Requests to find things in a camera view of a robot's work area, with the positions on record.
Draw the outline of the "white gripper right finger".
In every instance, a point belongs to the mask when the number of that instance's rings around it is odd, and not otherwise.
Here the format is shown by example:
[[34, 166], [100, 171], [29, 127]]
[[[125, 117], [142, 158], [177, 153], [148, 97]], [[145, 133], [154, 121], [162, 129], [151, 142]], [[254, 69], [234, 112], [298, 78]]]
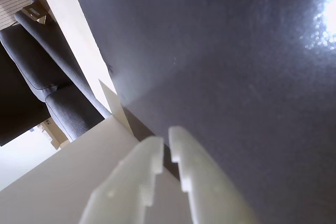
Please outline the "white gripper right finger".
[[181, 126], [169, 128], [171, 160], [188, 195], [193, 223], [257, 223], [253, 211], [202, 145]]

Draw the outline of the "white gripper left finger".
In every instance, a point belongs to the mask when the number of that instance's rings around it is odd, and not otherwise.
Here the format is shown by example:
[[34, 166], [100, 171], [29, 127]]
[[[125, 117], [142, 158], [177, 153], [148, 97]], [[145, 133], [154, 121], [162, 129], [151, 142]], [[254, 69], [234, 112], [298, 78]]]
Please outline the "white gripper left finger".
[[144, 223], [163, 172], [164, 143], [151, 136], [132, 151], [90, 195], [80, 223]]

